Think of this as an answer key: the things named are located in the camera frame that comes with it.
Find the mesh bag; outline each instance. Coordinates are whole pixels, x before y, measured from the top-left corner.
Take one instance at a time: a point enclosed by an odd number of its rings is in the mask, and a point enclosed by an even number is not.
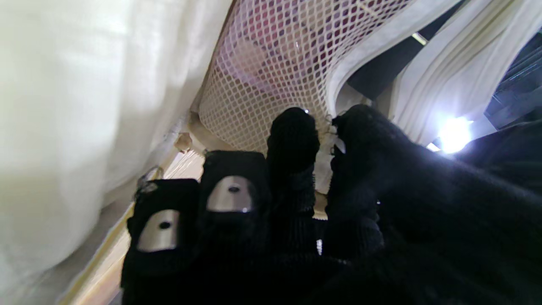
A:
[[[267,150],[290,107],[327,128],[326,80],[337,63],[411,0],[238,0],[205,84],[199,117],[236,149]]]

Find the light source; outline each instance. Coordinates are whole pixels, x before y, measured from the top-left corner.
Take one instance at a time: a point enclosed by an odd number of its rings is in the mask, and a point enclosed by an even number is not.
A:
[[[472,121],[468,121],[465,117],[446,120],[438,134],[442,142],[442,150],[445,153],[451,154],[460,151],[470,142],[469,124],[471,123]]]

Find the white fabric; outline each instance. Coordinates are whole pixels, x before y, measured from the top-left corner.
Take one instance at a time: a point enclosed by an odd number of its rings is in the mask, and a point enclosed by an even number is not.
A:
[[[339,91],[346,86],[347,79],[382,52],[406,39],[416,31],[431,23],[438,16],[453,7],[459,0],[417,0],[407,8],[389,19],[384,25],[367,39],[356,45],[337,64],[337,68],[326,81],[326,104],[332,117],[348,109],[344,103],[344,95]],[[321,141],[320,151],[316,157],[315,182],[316,190],[327,194],[331,180],[330,149],[335,137],[326,135]]]
[[[0,0],[0,298],[70,255],[187,114],[230,4]]]
[[[422,145],[438,136],[447,118],[478,119],[540,26],[540,0],[470,1],[397,78],[390,118]]]

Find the metal plate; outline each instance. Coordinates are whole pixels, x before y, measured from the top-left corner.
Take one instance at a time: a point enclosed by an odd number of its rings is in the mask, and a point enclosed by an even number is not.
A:
[[[137,250],[156,252],[175,249],[177,247],[178,225],[179,211],[165,209],[156,212],[145,224],[139,236]]]
[[[227,176],[220,180],[207,200],[211,212],[241,212],[252,210],[250,181],[241,176]]]

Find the gloved hand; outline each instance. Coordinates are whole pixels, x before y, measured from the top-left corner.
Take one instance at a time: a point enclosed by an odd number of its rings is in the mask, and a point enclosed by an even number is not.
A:
[[[338,201],[342,202],[342,211],[372,209],[374,203],[366,198],[372,196],[376,201],[381,192],[397,183],[402,167],[408,164],[405,159],[418,146],[381,113],[365,105],[350,108],[333,119],[332,124],[346,150],[344,154],[337,147],[334,150],[326,211],[333,213]]]

